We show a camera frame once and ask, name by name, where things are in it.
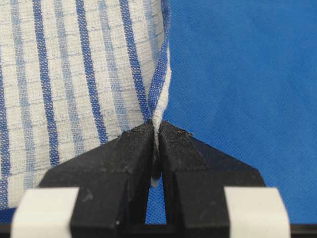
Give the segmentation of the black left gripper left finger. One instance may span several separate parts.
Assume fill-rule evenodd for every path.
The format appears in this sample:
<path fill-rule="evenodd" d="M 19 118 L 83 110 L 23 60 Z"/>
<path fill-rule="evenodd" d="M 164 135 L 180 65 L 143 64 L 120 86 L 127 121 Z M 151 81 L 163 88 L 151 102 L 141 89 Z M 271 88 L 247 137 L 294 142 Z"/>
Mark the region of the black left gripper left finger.
<path fill-rule="evenodd" d="M 154 128 L 148 121 L 46 171 L 26 191 L 13 238 L 115 238 L 130 210 L 144 218 Z"/>

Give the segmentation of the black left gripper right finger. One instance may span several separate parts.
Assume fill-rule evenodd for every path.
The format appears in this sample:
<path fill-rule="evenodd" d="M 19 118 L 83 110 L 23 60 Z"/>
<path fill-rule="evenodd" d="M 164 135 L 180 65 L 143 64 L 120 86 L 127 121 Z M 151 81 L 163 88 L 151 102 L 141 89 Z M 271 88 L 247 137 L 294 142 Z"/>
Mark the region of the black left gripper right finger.
<path fill-rule="evenodd" d="M 245 164 L 163 122 L 159 129 L 167 220 L 185 238 L 287 238 L 276 188 Z"/>

